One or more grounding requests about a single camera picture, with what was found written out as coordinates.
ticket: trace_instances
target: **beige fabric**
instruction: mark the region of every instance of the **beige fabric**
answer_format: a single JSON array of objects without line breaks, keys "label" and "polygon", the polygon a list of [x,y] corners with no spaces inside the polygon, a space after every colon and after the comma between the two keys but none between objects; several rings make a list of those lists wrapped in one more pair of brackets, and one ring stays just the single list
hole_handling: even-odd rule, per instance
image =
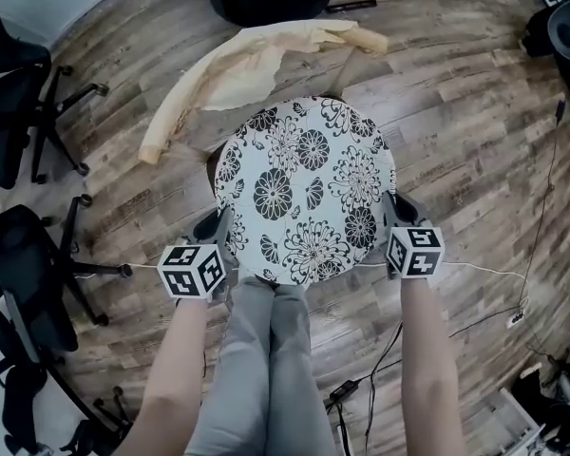
[{"label": "beige fabric", "polygon": [[325,43],[387,49],[386,37],[353,21],[305,20],[246,28],[200,59],[171,89],[143,138],[140,160],[157,163],[168,137],[183,128],[194,108],[225,110],[264,100],[275,88],[286,51],[318,52]]}]

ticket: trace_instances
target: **gray pants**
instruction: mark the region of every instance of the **gray pants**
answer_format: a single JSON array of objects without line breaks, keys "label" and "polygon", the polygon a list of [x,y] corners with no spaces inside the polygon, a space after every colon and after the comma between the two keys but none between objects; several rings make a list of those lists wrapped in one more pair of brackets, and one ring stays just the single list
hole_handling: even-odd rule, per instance
[{"label": "gray pants", "polygon": [[185,454],[334,456],[313,379],[304,289],[273,291],[247,277],[232,298],[213,387]]}]

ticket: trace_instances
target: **black and white cube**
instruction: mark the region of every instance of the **black and white cube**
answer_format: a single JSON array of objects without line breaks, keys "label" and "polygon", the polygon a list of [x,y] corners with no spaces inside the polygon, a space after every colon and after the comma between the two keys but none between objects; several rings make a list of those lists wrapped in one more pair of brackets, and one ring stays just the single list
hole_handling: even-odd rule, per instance
[{"label": "black and white cube", "polygon": [[210,299],[226,277],[217,245],[166,247],[158,269],[167,292],[176,298]]},{"label": "black and white cube", "polygon": [[402,278],[432,276],[445,252],[441,228],[390,229],[387,260]]}]

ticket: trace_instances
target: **forearm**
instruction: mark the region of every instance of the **forearm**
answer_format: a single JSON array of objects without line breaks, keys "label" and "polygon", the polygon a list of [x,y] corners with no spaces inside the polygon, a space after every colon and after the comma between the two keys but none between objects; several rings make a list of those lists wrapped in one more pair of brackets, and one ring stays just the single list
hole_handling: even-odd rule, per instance
[{"label": "forearm", "polygon": [[441,309],[425,279],[403,279],[403,410],[409,456],[462,456],[458,373]]},{"label": "forearm", "polygon": [[138,418],[116,456],[181,456],[199,416],[207,304],[183,300],[152,364]]}]

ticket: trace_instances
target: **stool seat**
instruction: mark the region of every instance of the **stool seat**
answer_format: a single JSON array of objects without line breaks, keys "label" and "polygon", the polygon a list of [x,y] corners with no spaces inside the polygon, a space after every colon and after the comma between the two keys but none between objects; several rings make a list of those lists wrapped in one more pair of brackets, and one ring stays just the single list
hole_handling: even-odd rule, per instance
[{"label": "stool seat", "polygon": [[390,150],[372,120],[346,103],[302,97],[244,123],[221,151],[218,209],[233,221],[226,247],[279,284],[337,276],[386,241],[382,197],[395,192]]}]

